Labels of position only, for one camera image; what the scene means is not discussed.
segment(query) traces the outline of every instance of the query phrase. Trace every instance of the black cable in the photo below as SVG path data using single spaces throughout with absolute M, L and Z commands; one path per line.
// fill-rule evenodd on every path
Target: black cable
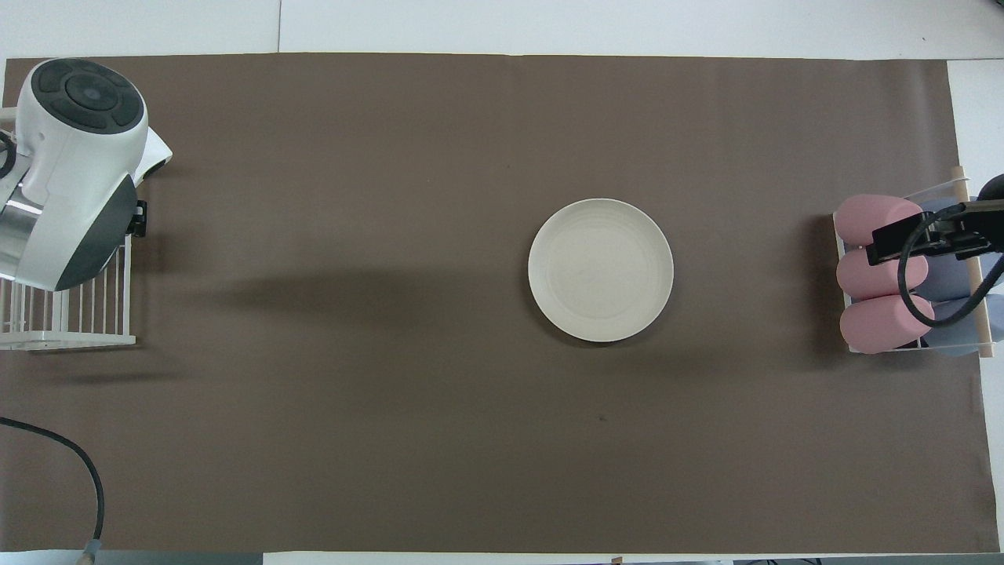
M 7 157 L 4 158 L 3 165 L 0 165 L 0 179 L 6 177 L 14 170 L 14 162 L 17 160 L 17 148 L 14 147 L 14 139 L 10 138 L 3 129 L 0 129 L 0 142 L 3 142 Z
M 956 204 L 955 206 L 949 206 L 948 208 L 939 210 L 932 216 L 928 216 L 927 219 L 914 228 L 914 231 L 910 232 L 910 236 L 907 237 L 906 242 L 903 244 L 903 249 L 900 251 L 900 263 L 896 270 L 896 282 L 900 291 L 900 298 L 903 299 L 904 305 L 914 318 L 925 326 L 931 328 L 944 328 L 945 326 L 951 326 L 952 324 L 955 324 L 972 314 L 972 312 L 976 310 L 976 307 L 979 306 L 980 302 L 983 301 L 983 299 L 990 293 L 990 290 L 994 288 L 994 285 L 997 284 L 997 279 L 1001 277 L 1001 274 L 1004 274 L 1004 255 L 1002 255 L 1001 258 L 997 259 L 997 262 L 994 263 L 993 268 L 991 268 L 990 272 L 987 273 L 983 282 L 980 282 L 980 286 L 976 288 L 973 296 L 969 297 L 969 300 L 959 307 L 959 310 L 955 311 L 952 316 L 942 320 L 932 320 L 931 318 L 928 318 L 923 312 L 920 311 L 920 309 L 917 308 L 917 305 L 915 305 L 914 301 L 910 298 L 910 290 L 907 289 L 907 259 L 910 258 L 910 252 L 914 250 L 914 244 L 917 243 L 917 240 L 921 238 L 921 235 L 929 226 L 935 222 L 958 215 L 964 212 L 966 206 L 964 204 Z
M 101 539 L 101 529 L 104 527 L 104 489 L 101 488 L 101 479 L 97 476 L 97 468 L 94 467 L 93 462 L 87 456 L 87 453 L 83 451 L 79 446 L 74 444 L 72 441 L 59 436 L 54 432 L 49 432 L 43 428 L 38 428 L 36 426 L 31 426 L 29 423 L 20 422 L 17 420 L 12 420 L 10 418 L 5 418 L 0 416 L 0 425 L 9 426 L 10 428 L 16 428 L 17 430 L 23 430 L 25 432 L 30 432 L 32 434 L 37 434 L 58 442 L 63 446 L 69 448 L 77 455 L 82 461 L 83 465 L 87 466 L 87 471 L 90 473 L 90 480 L 94 482 L 94 495 L 97 497 L 97 519 L 94 523 L 94 535 L 91 536 L 95 540 Z

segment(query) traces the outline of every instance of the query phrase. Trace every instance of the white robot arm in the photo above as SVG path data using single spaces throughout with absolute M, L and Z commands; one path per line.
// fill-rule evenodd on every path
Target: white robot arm
M 83 59 L 32 68 L 14 120 L 13 138 L 0 131 L 0 277 L 69 289 L 104 267 L 137 213 L 136 187 L 172 152 L 136 86 Z

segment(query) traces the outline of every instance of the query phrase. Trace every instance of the plate rim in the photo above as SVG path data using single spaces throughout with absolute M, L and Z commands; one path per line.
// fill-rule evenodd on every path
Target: plate rim
M 648 322 L 646 322 L 641 328 L 639 328 L 638 330 L 632 332 L 631 334 L 622 336 L 622 337 L 618 337 L 618 338 L 613 338 L 613 339 L 598 339 L 598 338 L 595 338 L 595 337 L 586 337 L 586 336 L 582 335 L 581 332 L 573 332 L 573 331 L 571 331 L 571 330 L 569 330 L 567 328 L 562 327 L 560 324 L 558 324 L 557 322 L 555 322 L 551 318 L 551 316 L 547 313 L 547 311 L 543 307 L 541 307 L 541 305 L 540 305 L 540 299 L 538 298 L 537 292 L 534 289 L 534 282 L 533 281 L 534 281 L 535 277 L 532 275 L 532 270 L 531 270 L 531 266 L 533 264 L 533 257 L 534 257 L 534 248 L 537 247 L 537 243 L 540 240 L 541 233 L 544 231 L 544 229 L 547 227 L 547 225 L 549 223 L 551 223 L 552 221 L 555 221 L 554 218 L 557 217 L 557 216 L 559 216 L 559 215 L 561 215 L 563 212 L 566 212 L 566 210 L 568 210 L 568 208 L 572 208 L 572 207 L 575 207 L 575 206 L 584 206 L 584 205 L 587 205 L 589 203 L 596 203 L 596 202 L 609 202 L 609 203 L 615 203 L 617 205 L 626 206 L 629 209 L 633 210 L 635 213 L 641 214 L 642 218 L 645 218 L 645 220 L 647 220 L 649 223 L 651 223 L 652 226 L 656 228 L 656 231 L 659 232 L 659 234 L 662 236 L 661 240 L 666 245 L 666 252 L 667 252 L 668 259 L 669 259 L 669 266 L 670 266 L 670 271 L 671 271 L 670 272 L 669 288 L 667 289 L 666 298 L 662 301 L 662 304 L 659 306 L 658 309 L 653 309 L 655 311 L 655 314 L 653 315 L 652 319 L 649 320 Z M 666 233 L 663 231 L 663 228 L 661 228 L 659 226 L 659 224 L 656 223 L 656 220 L 652 219 L 652 216 L 650 216 L 649 214 L 647 214 L 645 212 L 645 210 L 642 210 L 641 208 L 639 208 L 638 206 L 635 206 L 634 204 L 631 204 L 630 202 L 624 202 L 623 200 L 617 200 L 616 198 L 607 198 L 607 197 L 584 198 L 582 200 L 576 200 L 575 202 L 571 202 L 569 204 L 566 204 L 566 205 L 562 206 L 561 208 L 559 208 L 558 210 L 556 210 L 554 213 L 552 213 L 550 216 L 548 216 L 548 218 L 544 221 L 544 223 L 542 223 L 540 225 L 540 227 L 537 229 L 537 233 L 533 236 L 533 242 L 530 243 L 530 252 L 527 254 L 527 259 L 526 259 L 526 274 L 527 274 L 527 282 L 528 282 L 528 285 L 530 287 L 530 294 L 533 296 L 533 301 L 537 305 L 537 310 L 539 310 L 544 315 L 544 317 L 547 318 L 547 321 L 550 322 L 555 328 L 561 330 L 562 332 L 568 334 L 569 336 L 572 336 L 573 338 L 576 338 L 576 339 L 579 339 L 579 340 L 582 340 L 582 341 L 591 342 L 591 343 L 613 343 L 613 342 L 618 342 L 618 341 L 626 340 L 628 338 L 631 338 L 633 336 L 638 335 L 643 330 L 645 330 L 646 328 L 648 328 L 649 326 L 651 326 L 652 323 L 655 322 L 656 319 L 659 318 L 659 316 L 663 313 L 663 311 L 666 310 L 666 305 L 669 303 L 670 296 L 673 294 L 673 286 L 674 286 L 674 284 L 676 282 L 676 260 L 673 257 L 673 248 L 670 246 L 670 241 L 669 241 L 669 239 L 667 239 Z

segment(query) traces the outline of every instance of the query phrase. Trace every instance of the pink cylinder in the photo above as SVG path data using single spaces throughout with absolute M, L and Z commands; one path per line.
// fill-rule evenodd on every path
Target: pink cylinder
M 864 249 L 847 251 L 836 265 L 836 281 L 848 297 L 855 301 L 899 294 L 896 270 L 899 261 L 891 260 L 874 266 L 868 264 Z M 907 288 L 914 289 L 928 277 L 928 259 L 920 255 L 907 259 Z
M 858 194 L 840 204 L 833 225 L 836 234 L 848 245 L 867 245 L 875 229 L 919 213 L 921 207 L 905 198 Z
M 931 303 L 911 297 L 917 308 L 934 318 Z M 840 333 L 847 345 L 861 353 L 880 353 L 918 340 L 931 331 L 915 319 L 899 297 L 878 297 L 847 307 L 840 316 Z

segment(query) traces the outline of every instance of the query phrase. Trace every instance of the white plate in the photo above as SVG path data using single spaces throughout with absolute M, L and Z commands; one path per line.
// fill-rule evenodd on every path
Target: white plate
M 530 246 L 530 290 L 555 326 L 590 342 L 652 324 L 673 289 L 673 253 L 656 222 L 609 198 L 561 208 Z

